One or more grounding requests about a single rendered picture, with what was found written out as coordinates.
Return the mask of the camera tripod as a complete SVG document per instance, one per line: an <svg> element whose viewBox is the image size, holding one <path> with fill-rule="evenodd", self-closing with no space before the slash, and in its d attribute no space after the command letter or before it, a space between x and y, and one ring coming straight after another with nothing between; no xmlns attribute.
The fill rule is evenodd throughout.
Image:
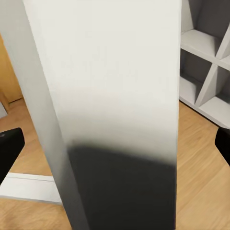
<svg viewBox="0 0 230 230"><path fill-rule="evenodd" d="M0 34L52 176L0 198L72 230L176 230L182 0L0 0Z"/></svg>

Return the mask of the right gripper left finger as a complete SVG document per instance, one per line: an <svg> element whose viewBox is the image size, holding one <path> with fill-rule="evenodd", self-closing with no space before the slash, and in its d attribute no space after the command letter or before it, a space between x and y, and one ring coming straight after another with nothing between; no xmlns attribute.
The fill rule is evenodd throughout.
<svg viewBox="0 0 230 230"><path fill-rule="evenodd" d="M24 135L20 127L0 133L0 185L24 146Z"/></svg>

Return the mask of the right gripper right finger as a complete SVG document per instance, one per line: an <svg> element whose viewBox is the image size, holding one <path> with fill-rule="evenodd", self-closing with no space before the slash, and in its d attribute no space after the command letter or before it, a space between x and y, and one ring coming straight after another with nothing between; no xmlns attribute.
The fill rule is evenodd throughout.
<svg viewBox="0 0 230 230"><path fill-rule="evenodd" d="M230 166L230 129L223 127L218 129L215 145Z"/></svg>

